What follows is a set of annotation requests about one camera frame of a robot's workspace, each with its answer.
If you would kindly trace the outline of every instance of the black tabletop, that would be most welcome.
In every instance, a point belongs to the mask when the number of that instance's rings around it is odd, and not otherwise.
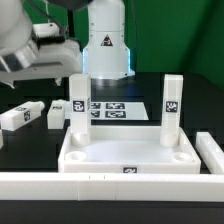
[[[196,133],[208,131],[224,145],[224,92],[198,74],[184,74],[181,124],[193,146]],[[144,102],[148,121],[92,121],[92,125],[160,125],[164,73],[138,73],[118,87],[92,86],[93,101]],[[57,158],[69,126],[47,129],[51,102],[69,100],[68,79],[0,84],[0,113],[27,101],[43,101],[42,116],[15,132],[3,131],[1,172],[57,172]],[[201,173],[208,173],[202,163]],[[0,223],[221,223],[224,203],[0,201]]]

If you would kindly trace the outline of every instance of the black cable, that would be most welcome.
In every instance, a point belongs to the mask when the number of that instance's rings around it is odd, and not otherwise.
[[[138,53],[139,53],[139,34],[138,34],[138,25],[137,25],[137,18],[136,18],[136,10],[135,10],[135,3],[134,0],[131,0],[132,5],[132,15],[134,20],[134,26],[135,26],[135,40],[136,40],[136,58],[135,58],[135,71],[137,71],[137,64],[138,64]]]
[[[74,28],[74,17],[73,17],[73,11],[68,10],[68,31],[69,31],[69,37],[74,38],[75,37],[75,28]]]
[[[58,27],[59,27],[59,32],[60,35],[65,36],[65,29],[64,27],[57,21],[55,20],[52,16],[48,15],[47,13],[45,13],[44,11],[42,11],[34,2],[33,0],[28,0],[28,3],[30,4],[30,6],[32,8],[34,8],[39,14],[41,14],[42,16],[48,18],[52,23],[55,23]]]

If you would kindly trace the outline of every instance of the green wall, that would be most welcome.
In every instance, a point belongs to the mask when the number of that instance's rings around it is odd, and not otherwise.
[[[126,5],[126,44],[132,52],[132,68],[147,72],[195,72],[224,90],[224,1],[223,0],[131,0]],[[44,8],[41,0],[37,4]],[[25,3],[35,23],[46,22]],[[67,24],[66,11],[51,6],[50,14]],[[88,42],[88,14],[74,15],[76,37]],[[136,68],[136,46],[138,48]]]

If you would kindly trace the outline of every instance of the black square label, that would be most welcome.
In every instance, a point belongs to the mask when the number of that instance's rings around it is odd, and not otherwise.
[[[92,110],[99,110],[101,108],[101,103],[91,103]]]
[[[27,111],[26,113],[24,113],[24,120],[25,122],[30,120],[30,111]]]
[[[62,106],[53,106],[52,110],[62,110]]]
[[[123,167],[123,173],[138,173],[137,167]]]
[[[24,108],[24,107],[17,107],[15,110],[16,111],[24,111],[24,110],[26,110],[27,108]]]
[[[92,110],[91,111],[91,118],[94,119],[94,118],[100,118],[100,111],[94,111]]]
[[[178,112],[178,102],[176,101],[166,101],[166,112],[167,113],[177,113]]]
[[[85,101],[73,101],[73,112],[85,112]]]
[[[106,111],[106,118],[126,118],[125,111]]]
[[[108,110],[125,110],[124,103],[106,103],[106,109]]]

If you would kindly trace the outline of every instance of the white block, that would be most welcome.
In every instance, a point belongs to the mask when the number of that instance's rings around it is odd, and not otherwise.
[[[78,200],[78,175],[1,173],[0,200]]]
[[[89,75],[76,74],[69,78],[71,101],[71,133],[88,135],[91,126],[91,80]]]
[[[54,100],[47,114],[48,129],[63,129],[65,122],[65,101]]]
[[[160,137],[164,147],[178,145],[182,89],[182,75],[165,75]]]
[[[224,177],[183,174],[120,174],[118,201],[222,201]]]
[[[3,143],[2,130],[0,130],[0,149],[2,148],[3,145],[4,143]]]
[[[0,116],[1,128],[7,131],[15,131],[41,116],[44,109],[43,102],[27,102]]]
[[[224,174],[224,153],[208,132],[198,132],[196,148],[212,174]]]
[[[115,200],[116,184],[113,174],[80,174],[78,200]]]

